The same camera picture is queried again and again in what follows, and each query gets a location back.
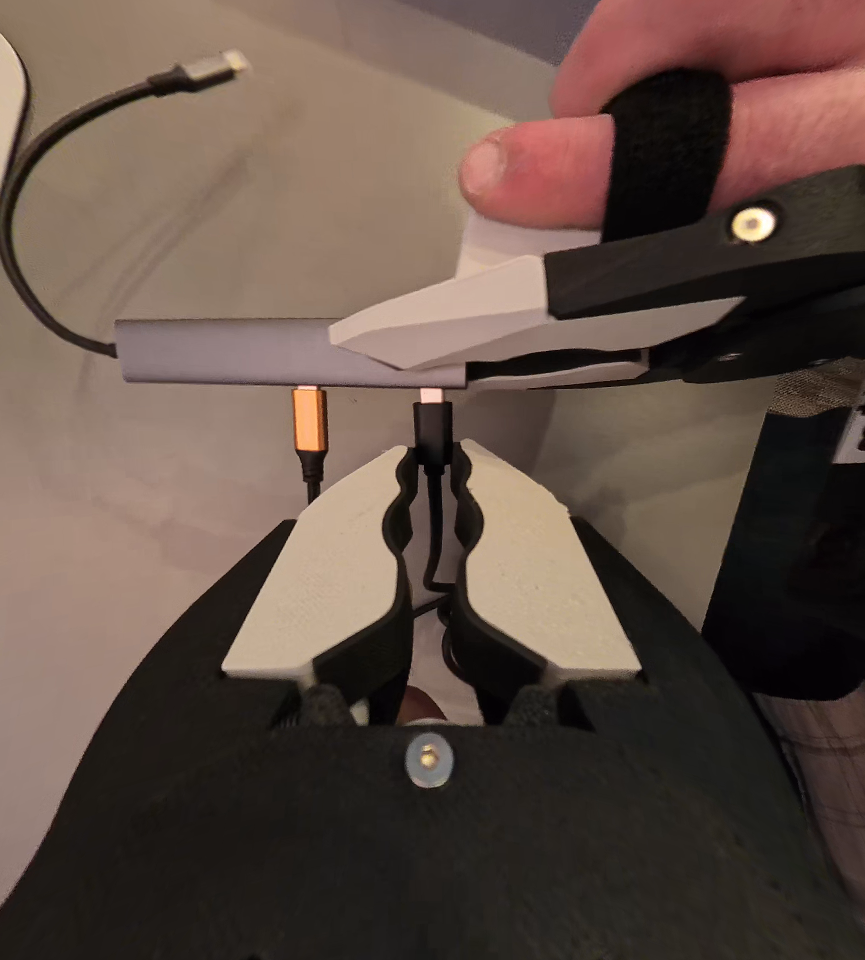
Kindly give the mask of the grey usb hub with cable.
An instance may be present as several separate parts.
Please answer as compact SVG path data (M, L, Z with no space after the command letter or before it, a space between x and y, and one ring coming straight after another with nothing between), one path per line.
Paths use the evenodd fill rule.
M331 344L330 318L121 319L114 324L114 340L102 342L68 328L34 292L16 253L14 218L34 168L47 153L114 111L152 98L199 94L234 82L248 69L247 58L237 50L175 64L67 113L22 149L0 195L0 262L20 301L57 339L114 360L125 382L465 390L463 364L407 371Z

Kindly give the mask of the person's right hand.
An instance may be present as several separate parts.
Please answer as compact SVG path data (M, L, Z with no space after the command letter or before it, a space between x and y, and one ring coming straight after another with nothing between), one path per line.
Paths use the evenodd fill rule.
M731 85L714 210L865 165L865 1L604 1L559 66L551 118L495 130L466 152L464 200L516 226L598 229L614 141L603 110L674 68L713 71Z

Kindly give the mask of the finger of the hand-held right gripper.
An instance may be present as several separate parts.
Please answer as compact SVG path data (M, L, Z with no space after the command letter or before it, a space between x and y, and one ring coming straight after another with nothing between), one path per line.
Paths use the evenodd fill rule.
M706 330L741 296L557 319L538 256L522 256L363 309L329 328L330 343L402 371L563 351L642 354Z
M470 392L585 389L631 382L649 371L648 349L541 351L500 361L469 363L468 389Z

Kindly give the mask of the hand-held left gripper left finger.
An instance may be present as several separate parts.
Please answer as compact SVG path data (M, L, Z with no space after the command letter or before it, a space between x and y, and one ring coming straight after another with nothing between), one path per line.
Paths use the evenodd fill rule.
M326 489L286 535L225 655L224 676L332 686L393 724L413 661L413 450L399 445Z

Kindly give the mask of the smooth black cable orange plugs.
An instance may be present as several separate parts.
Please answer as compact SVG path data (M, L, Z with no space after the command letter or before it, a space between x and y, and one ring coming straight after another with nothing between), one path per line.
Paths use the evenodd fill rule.
M306 503L319 497L329 452L327 393L319 386L304 385L291 392L293 447L302 468Z

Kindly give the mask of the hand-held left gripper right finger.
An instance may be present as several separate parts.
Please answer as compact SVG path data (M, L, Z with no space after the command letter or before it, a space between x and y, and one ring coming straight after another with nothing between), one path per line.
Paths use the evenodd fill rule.
M642 664L570 510L471 439L453 453L461 554L449 650L487 727L535 714L594 727L592 703L642 694Z

